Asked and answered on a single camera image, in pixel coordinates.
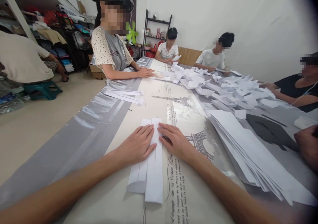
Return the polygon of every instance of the polka dot shirt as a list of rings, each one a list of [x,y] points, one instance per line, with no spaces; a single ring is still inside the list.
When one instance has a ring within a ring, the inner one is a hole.
[[[97,67],[102,69],[101,65],[111,64],[113,69],[115,70],[116,65],[113,61],[112,55],[108,47],[107,40],[105,38],[105,35],[103,34],[101,26],[95,28],[92,33],[92,47],[93,47]],[[128,49],[126,48],[125,44],[124,44],[124,50],[125,50],[125,55],[127,58],[127,63],[128,65],[130,65],[131,62],[133,61],[133,58],[128,52]]]

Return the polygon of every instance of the eiffel tower illustration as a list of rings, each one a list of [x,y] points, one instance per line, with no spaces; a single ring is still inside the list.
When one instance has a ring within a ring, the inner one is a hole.
[[[189,100],[189,97],[179,97],[179,98],[174,98],[174,97],[163,97],[163,96],[152,96],[154,98],[160,98],[160,99],[165,99],[165,100],[171,100],[176,103],[182,104],[183,106],[192,108],[191,105],[188,104],[187,100]]]
[[[169,143],[172,143],[171,140],[166,137],[163,136],[163,138],[168,141]],[[192,141],[194,143],[195,148],[203,155],[205,155],[208,160],[210,160],[211,162],[213,161],[214,157],[212,155],[210,155],[208,153],[208,151],[206,151],[204,145],[203,145],[203,140],[206,139],[206,136],[204,134],[203,131],[201,131],[200,133],[197,134],[191,134],[190,136],[186,136],[188,141]]]

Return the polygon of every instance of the shelving unit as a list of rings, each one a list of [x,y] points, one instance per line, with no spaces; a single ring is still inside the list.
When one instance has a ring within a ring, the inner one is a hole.
[[[145,52],[148,51],[148,50],[145,50],[145,43],[146,43],[146,40],[147,38],[154,38],[154,39],[158,39],[158,40],[167,40],[167,36],[166,36],[166,39],[162,39],[162,38],[156,38],[156,37],[152,37],[152,36],[148,36],[146,35],[146,30],[147,30],[147,27],[148,27],[148,21],[151,21],[151,22],[156,22],[156,23],[160,23],[160,24],[166,24],[168,25],[168,30],[170,29],[170,25],[171,25],[171,19],[172,19],[172,15],[170,16],[170,21],[167,22],[167,21],[163,21],[163,20],[158,20],[158,19],[152,19],[152,18],[148,18],[148,14],[149,14],[149,11],[146,10],[146,20],[145,20],[145,32],[143,34],[143,44],[142,44],[142,50],[143,50],[143,54],[145,55]]]

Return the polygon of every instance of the black shirt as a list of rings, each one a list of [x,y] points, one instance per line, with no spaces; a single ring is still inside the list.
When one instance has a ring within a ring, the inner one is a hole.
[[[293,97],[293,98],[298,98],[302,96],[308,89],[313,87],[313,85],[310,85],[310,86],[306,86],[302,88],[296,88],[295,83],[301,78],[302,76],[295,74],[295,75],[291,75],[289,77],[283,78],[275,82],[274,84],[281,89],[282,94]],[[308,94],[313,96],[318,96],[318,84],[314,88],[312,88]],[[304,112],[309,112],[318,108],[318,102],[315,102],[309,105],[299,106],[298,108]]]

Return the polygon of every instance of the white shirt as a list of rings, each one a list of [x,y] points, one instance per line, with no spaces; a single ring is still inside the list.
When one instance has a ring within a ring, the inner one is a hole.
[[[158,47],[158,51],[160,52],[160,57],[162,59],[174,58],[176,55],[179,55],[178,46],[173,44],[170,48],[169,52],[167,50],[167,42],[161,43]]]
[[[218,69],[224,69],[224,60],[225,55],[223,53],[219,53],[218,55],[215,55],[212,51],[212,49],[204,50],[196,63],[199,63],[203,66],[207,67],[215,67]]]
[[[0,31],[0,62],[8,79],[19,83],[41,82],[54,77],[52,69],[40,59],[48,51],[26,37]]]

